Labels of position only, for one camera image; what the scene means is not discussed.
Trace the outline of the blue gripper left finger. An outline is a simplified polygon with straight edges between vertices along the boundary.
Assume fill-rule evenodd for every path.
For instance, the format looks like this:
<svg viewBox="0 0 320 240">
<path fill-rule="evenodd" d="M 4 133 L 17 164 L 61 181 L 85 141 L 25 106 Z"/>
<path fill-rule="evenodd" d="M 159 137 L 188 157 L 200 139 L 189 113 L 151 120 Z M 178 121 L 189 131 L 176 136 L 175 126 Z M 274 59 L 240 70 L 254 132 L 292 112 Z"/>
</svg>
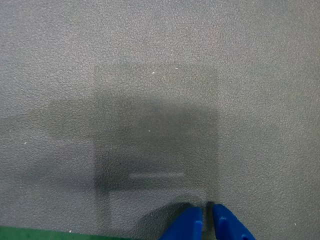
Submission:
<svg viewBox="0 0 320 240">
<path fill-rule="evenodd" d="M 200 207 L 184 210 L 161 236 L 162 240 L 200 240 L 202 238 L 203 213 Z"/>
</svg>

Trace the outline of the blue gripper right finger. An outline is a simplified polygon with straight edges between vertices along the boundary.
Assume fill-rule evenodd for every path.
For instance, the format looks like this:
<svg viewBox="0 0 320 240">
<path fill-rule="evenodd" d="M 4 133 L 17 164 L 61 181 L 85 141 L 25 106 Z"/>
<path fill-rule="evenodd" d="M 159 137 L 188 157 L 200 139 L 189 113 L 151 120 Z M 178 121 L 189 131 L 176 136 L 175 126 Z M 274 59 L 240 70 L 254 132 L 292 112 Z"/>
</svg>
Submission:
<svg viewBox="0 0 320 240">
<path fill-rule="evenodd" d="M 212 217 L 217 240 L 255 240 L 242 222 L 223 204 L 214 204 Z"/>
</svg>

